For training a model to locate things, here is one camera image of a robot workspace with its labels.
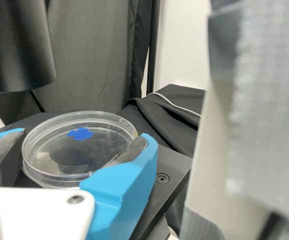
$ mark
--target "dark gray cloth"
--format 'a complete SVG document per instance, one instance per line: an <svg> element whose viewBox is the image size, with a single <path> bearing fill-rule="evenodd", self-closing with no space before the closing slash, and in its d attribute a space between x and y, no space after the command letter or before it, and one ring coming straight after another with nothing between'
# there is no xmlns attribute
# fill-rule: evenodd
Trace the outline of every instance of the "dark gray cloth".
<svg viewBox="0 0 289 240"><path fill-rule="evenodd" d="M151 0L50 0L57 81L35 90L47 112L115 113L141 96Z"/></svg>

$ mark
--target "gray textured panel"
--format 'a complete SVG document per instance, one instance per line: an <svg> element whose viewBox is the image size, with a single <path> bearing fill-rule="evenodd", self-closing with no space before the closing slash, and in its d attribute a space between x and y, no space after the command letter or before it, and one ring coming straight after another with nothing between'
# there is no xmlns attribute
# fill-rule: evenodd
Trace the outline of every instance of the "gray textured panel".
<svg viewBox="0 0 289 240"><path fill-rule="evenodd" d="M214 223L185 207L180 240L225 240L225 237Z"/></svg>

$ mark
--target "clear plastic petri dish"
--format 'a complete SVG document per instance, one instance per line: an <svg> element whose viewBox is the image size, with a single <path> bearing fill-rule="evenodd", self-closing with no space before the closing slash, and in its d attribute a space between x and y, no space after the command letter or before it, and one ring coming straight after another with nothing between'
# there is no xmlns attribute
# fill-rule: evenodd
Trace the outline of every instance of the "clear plastic petri dish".
<svg viewBox="0 0 289 240"><path fill-rule="evenodd" d="M79 111L51 118L22 143L23 172L44 188L79 189L80 181L103 167L138 136L123 117Z"/></svg>

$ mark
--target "screw hole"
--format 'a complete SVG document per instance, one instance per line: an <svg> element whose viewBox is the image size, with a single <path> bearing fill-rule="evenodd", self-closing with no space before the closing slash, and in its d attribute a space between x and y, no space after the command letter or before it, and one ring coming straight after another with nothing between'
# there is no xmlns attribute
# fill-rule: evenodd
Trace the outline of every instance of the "screw hole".
<svg viewBox="0 0 289 240"><path fill-rule="evenodd" d="M68 199L69 204L79 204L81 203L85 198L80 195L74 195Z"/></svg>

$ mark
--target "black pole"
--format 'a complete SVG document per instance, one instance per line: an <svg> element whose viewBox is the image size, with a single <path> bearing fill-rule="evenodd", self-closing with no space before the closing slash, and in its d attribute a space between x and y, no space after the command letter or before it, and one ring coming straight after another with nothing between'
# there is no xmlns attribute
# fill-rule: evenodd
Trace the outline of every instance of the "black pole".
<svg viewBox="0 0 289 240"><path fill-rule="evenodd" d="M160 0L152 0L146 94L154 91Z"/></svg>

